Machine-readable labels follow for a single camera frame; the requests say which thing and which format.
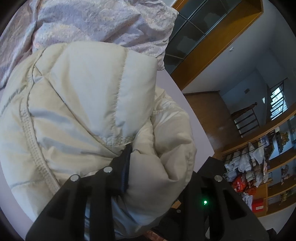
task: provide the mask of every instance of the white puffer jacket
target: white puffer jacket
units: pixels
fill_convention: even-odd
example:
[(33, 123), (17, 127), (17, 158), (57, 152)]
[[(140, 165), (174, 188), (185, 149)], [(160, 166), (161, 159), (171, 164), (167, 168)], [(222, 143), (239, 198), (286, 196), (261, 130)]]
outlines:
[(189, 117), (155, 87), (157, 60), (102, 42), (51, 45), (15, 67), (0, 104), (0, 160), (34, 221), (72, 175), (133, 145), (129, 188), (112, 200), (117, 238), (150, 228), (189, 182)]

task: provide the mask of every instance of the red bag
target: red bag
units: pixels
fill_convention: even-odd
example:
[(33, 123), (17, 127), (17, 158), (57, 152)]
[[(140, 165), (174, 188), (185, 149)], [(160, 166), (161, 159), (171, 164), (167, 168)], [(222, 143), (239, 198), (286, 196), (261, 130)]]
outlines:
[(236, 192), (243, 192), (247, 186), (246, 177), (238, 176), (232, 183), (232, 187)]

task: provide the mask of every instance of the white plastic bag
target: white plastic bag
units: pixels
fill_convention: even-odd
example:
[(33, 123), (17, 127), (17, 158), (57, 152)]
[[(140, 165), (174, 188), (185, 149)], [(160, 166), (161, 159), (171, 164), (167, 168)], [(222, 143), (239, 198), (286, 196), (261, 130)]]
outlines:
[(233, 171), (227, 172), (223, 174), (223, 177), (228, 182), (233, 182), (235, 178), (237, 177), (237, 172), (234, 169)]
[(253, 152), (253, 157), (255, 160), (258, 162), (258, 164), (262, 164), (263, 158), (264, 158), (264, 146), (258, 147), (254, 152)]
[(236, 168), (238, 168), (240, 158), (241, 158), (240, 151), (237, 151), (233, 154), (232, 160), (228, 164), (225, 164), (225, 168), (226, 168), (227, 172), (231, 172), (231, 171), (235, 170)]
[(250, 164), (250, 155), (248, 154), (248, 149), (245, 148), (243, 151), (242, 151), (242, 155), (241, 155), (241, 158), (240, 158), (240, 161), (239, 161), (239, 167), (238, 167), (238, 170), (240, 172), (244, 172), (244, 171), (250, 171), (252, 170), (252, 167), (251, 167), (251, 164)]
[(256, 166), (256, 161), (255, 161), (255, 158), (253, 155), (254, 151), (255, 151), (255, 147), (253, 146), (253, 144), (251, 142), (249, 142), (249, 154), (251, 157), (251, 161), (253, 163), (253, 166)]
[(242, 193), (242, 200), (248, 205), (248, 207), (252, 210), (253, 203), (253, 195), (249, 195), (247, 193)]
[(265, 157), (263, 158), (263, 183), (268, 182), (267, 162)]
[(254, 183), (255, 187), (259, 187), (261, 182), (263, 181), (263, 174), (261, 172), (255, 172), (256, 182)]

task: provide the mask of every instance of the wooden floor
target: wooden floor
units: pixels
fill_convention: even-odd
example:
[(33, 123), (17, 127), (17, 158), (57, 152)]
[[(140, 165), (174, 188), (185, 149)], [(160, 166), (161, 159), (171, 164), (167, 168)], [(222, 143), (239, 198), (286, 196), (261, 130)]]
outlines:
[(185, 97), (206, 132), (215, 151), (214, 157), (222, 159), (223, 147), (240, 138), (223, 99), (218, 92), (185, 94)]

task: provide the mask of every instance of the metal screw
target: metal screw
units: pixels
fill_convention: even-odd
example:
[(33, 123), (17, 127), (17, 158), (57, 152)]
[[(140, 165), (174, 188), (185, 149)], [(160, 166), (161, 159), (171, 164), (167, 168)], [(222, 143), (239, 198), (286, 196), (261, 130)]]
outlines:
[(70, 177), (70, 180), (71, 180), (72, 182), (76, 182), (78, 179), (79, 179), (79, 176), (78, 176), (77, 174), (74, 174), (74, 175), (72, 175), (72, 176)]
[(106, 172), (106, 173), (110, 173), (110, 172), (112, 172), (112, 170), (113, 170), (112, 167), (105, 167), (104, 168), (104, 172)]
[(222, 178), (221, 176), (219, 176), (219, 175), (216, 175), (216, 176), (214, 177), (214, 179), (215, 179), (217, 182), (221, 182), (221, 181), (223, 180), (223, 178)]

